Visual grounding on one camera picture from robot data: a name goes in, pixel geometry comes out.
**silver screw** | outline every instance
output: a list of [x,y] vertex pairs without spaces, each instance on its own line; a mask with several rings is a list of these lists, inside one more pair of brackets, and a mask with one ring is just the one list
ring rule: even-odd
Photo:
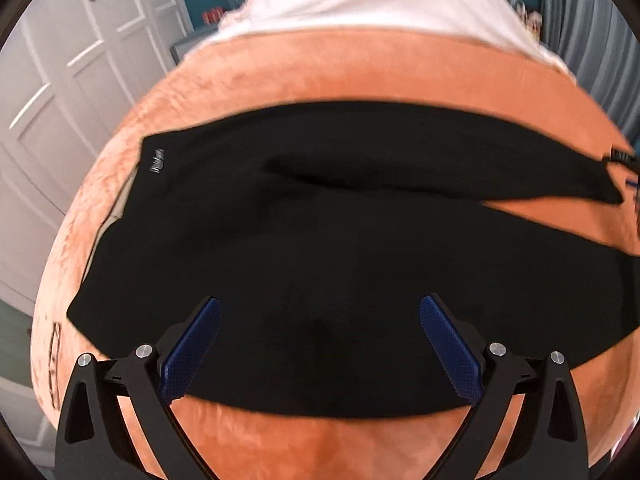
[[491,343],[489,345],[489,352],[493,355],[505,355],[507,353],[507,347],[502,343]]
[[136,355],[140,358],[149,357],[154,348],[151,345],[140,345],[136,348]]
[[557,365],[564,363],[564,356],[560,352],[551,352],[551,360]]
[[78,364],[80,366],[87,366],[91,362],[91,354],[82,354],[78,358]]

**blue gripper pad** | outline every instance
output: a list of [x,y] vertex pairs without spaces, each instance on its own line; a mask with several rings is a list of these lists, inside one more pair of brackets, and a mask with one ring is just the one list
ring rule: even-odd
[[214,298],[207,301],[184,335],[171,350],[160,370],[158,393],[165,405],[187,393],[209,346],[220,330],[222,306]]
[[432,296],[420,302],[420,324],[456,393],[474,406],[482,397],[480,364]]

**red object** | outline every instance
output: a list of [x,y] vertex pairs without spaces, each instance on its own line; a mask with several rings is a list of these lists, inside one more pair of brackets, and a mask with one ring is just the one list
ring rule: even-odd
[[224,13],[225,9],[223,9],[222,7],[215,7],[211,10],[205,10],[205,12],[202,13],[202,20],[204,21],[205,25],[217,23],[220,21],[220,19],[222,19]]

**black garment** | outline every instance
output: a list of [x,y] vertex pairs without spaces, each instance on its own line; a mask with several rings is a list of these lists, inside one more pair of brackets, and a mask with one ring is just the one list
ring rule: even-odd
[[68,317],[116,357],[211,294],[222,328],[192,395],[291,415],[446,410],[464,402],[420,327],[430,292],[486,338],[572,367],[638,327],[636,258],[476,202],[545,195],[620,200],[601,163],[454,110],[292,105],[149,137]]

